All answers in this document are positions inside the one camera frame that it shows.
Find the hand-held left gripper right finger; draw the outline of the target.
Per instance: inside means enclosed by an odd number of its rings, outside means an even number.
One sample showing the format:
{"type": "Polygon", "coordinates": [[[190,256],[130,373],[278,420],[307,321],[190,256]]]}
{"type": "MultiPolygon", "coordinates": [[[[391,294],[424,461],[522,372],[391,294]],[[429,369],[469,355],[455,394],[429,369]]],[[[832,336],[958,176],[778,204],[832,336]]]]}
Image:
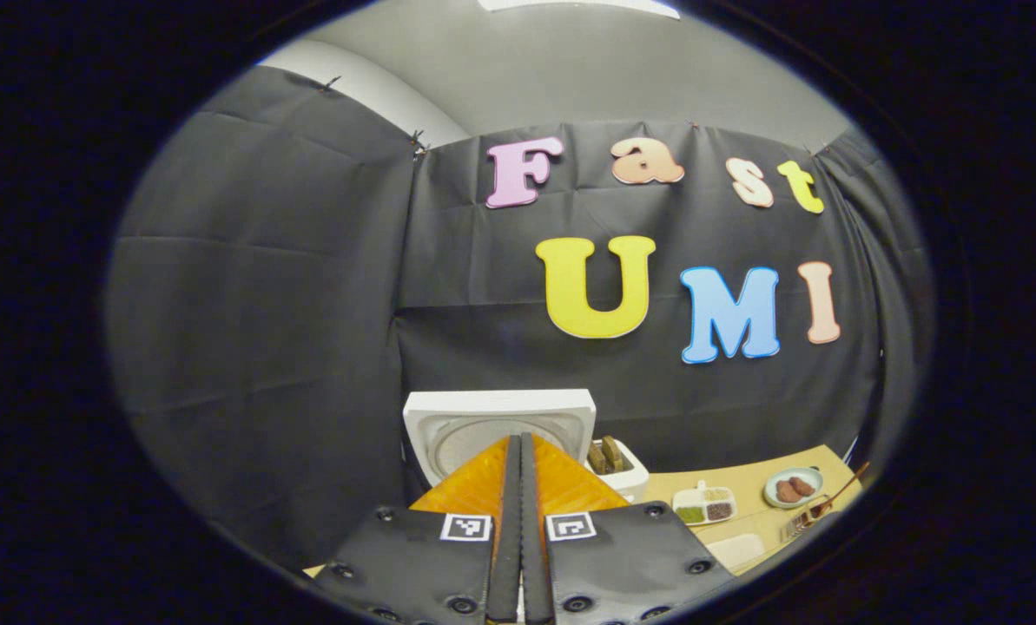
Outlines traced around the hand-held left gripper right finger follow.
{"type": "Polygon", "coordinates": [[[530,624],[669,624],[735,585],[667,503],[626,503],[529,432],[520,471],[530,624]]]}

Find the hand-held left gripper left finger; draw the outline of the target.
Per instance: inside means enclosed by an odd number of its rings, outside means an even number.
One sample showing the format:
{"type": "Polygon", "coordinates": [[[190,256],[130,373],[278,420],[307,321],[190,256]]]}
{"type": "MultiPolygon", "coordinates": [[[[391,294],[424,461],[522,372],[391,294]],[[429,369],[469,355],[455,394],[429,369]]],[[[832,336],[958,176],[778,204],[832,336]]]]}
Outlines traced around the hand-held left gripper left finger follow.
{"type": "Polygon", "coordinates": [[[393,624],[515,622],[522,441],[505,437],[406,508],[367,513],[314,581],[393,624]]]}

